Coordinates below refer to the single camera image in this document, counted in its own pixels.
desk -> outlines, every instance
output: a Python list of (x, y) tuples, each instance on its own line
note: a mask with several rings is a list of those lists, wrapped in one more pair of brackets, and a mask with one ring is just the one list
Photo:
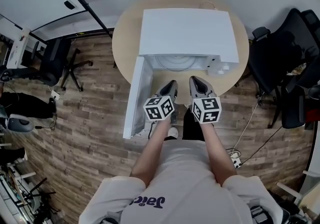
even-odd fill
[[(161, 8), (199, 8), (201, 2), (203, 2), (202, 8), (213, 9), (211, 3), (204, 1), (211, 2), (218, 10), (229, 12), (239, 54), (239, 66), (233, 72), (219, 77), (208, 76), (205, 70), (155, 71), (151, 92), (154, 93), (162, 84), (174, 79), (178, 82), (178, 97), (175, 102), (177, 104), (190, 104), (189, 78), (192, 75), (202, 77), (210, 82), (218, 96), (229, 90), (239, 80), (248, 62), (248, 36), (240, 19), (230, 11), (226, 4), (220, 0), (140, 0), (120, 16), (112, 39), (115, 62), (121, 74), (129, 83), (131, 83), (135, 60), (139, 54), (143, 11), (145, 9)], [(190, 27), (190, 39), (192, 40), (192, 27)]]

power strip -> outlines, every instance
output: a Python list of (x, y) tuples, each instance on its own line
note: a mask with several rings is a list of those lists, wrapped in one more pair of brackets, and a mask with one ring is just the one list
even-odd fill
[(240, 168), (241, 161), (240, 161), (240, 155), (237, 152), (234, 152), (232, 155), (230, 155), (232, 162), (234, 163), (234, 167), (236, 169)]
[(60, 95), (59, 95), (56, 91), (54, 91), (54, 90), (51, 91), (51, 96), (52, 96), (55, 100), (59, 100), (59, 98), (60, 98)]

cabinet door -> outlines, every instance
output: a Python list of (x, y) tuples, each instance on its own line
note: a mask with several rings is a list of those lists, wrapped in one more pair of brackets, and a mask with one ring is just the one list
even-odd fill
[(136, 59), (123, 130), (123, 137), (128, 139), (145, 127), (146, 115), (143, 105), (150, 96), (153, 79), (153, 69), (146, 59)]

leg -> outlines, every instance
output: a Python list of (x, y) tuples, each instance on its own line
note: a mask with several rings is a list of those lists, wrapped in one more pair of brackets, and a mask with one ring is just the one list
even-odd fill
[(6, 165), (7, 163), (14, 162), (18, 158), (23, 158), (24, 156), (24, 148), (17, 150), (0, 149), (0, 165)]
[(274, 98), (275, 100), (275, 103), (276, 103), (276, 112), (274, 114), (274, 117), (273, 117), (273, 120), (272, 120), (272, 124), (271, 125), (268, 125), (268, 129), (272, 129), (276, 120), (278, 119), (280, 113), (281, 113), (281, 95), (280, 95), (280, 92), (278, 90), (278, 88), (275, 88), (275, 94), (276, 94), (276, 98)]
[(72, 66), (72, 69), (74, 70), (74, 69), (76, 69), (76, 68), (78, 68), (78, 67), (81, 67), (81, 66), (84, 66), (84, 65), (86, 65), (86, 64), (89, 64), (90, 66), (92, 66), (92, 65), (93, 65), (93, 62), (92, 62), (92, 61), (89, 61), (89, 60), (83, 61), (83, 62), (80, 62), (80, 63), (78, 63), (78, 64), (73, 65), (73, 66)]
[(70, 72), (70, 76), (71, 76), (73, 82), (75, 83), (76, 87), (78, 88), (78, 90), (83, 91), (84, 89), (79, 86), (78, 81), (75, 77), (75, 74), (73, 72)]
[(261, 97), (262, 95), (263, 95), (263, 90), (262, 90), (262, 88), (258, 85), (258, 89), (259, 89), (259, 91), (256, 93), (256, 97), (255, 98), (259, 98), (259, 97)]
[(7, 114), (19, 114), (40, 119), (53, 117), (54, 110), (52, 104), (24, 93), (18, 93), (18, 96), (19, 99), (6, 108)]
[(30, 190), (29, 194), (32, 194), (32, 192), (35, 191), (37, 188), (39, 188), (46, 180), (47, 178), (44, 178), (43, 180), (41, 180), (36, 186), (34, 186), (33, 189)]
[(239, 83), (240, 83), (241, 81), (245, 80), (246, 78), (250, 77), (250, 76), (251, 76), (251, 72), (248, 72), (247, 74), (242, 75), (242, 76), (240, 77), (240, 79), (236, 82), (235, 87), (236, 87), (236, 88), (239, 87)]
[(195, 121), (194, 115), (191, 113), (190, 108), (186, 111), (183, 118), (183, 139), (186, 140), (201, 140), (204, 141), (204, 136), (200, 124)]
[(79, 53), (80, 53), (80, 50), (79, 49), (75, 49), (75, 51), (74, 51), (74, 53), (73, 53), (73, 55), (72, 55), (72, 57), (71, 57), (71, 59), (69, 61), (69, 64), (68, 64), (68, 68), (69, 69), (72, 68), (72, 66), (74, 65), (74, 62), (75, 62), (75, 59), (76, 59), (75, 57)]
[(69, 69), (67, 69), (67, 70), (65, 71), (64, 77), (63, 77), (62, 82), (61, 82), (61, 85), (60, 85), (60, 88), (61, 88), (63, 91), (66, 90), (66, 88), (65, 88), (64, 85), (65, 85), (65, 83), (66, 83), (66, 80), (67, 80), (69, 74), (70, 74), (70, 71), (69, 71)]

sneaker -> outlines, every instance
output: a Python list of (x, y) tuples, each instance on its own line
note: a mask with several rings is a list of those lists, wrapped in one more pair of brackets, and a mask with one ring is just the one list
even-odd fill
[(170, 137), (170, 136), (178, 139), (178, 129), (175, 127), (171, 127), (168, 131), (168, 137)]
[(23, 161), (28, 161), (28, 156), (27, 156), (26, 150), (25, 150), (25, 152), (24, 152), (24, 156), (23, 156), (22, 160), (23, 160)]

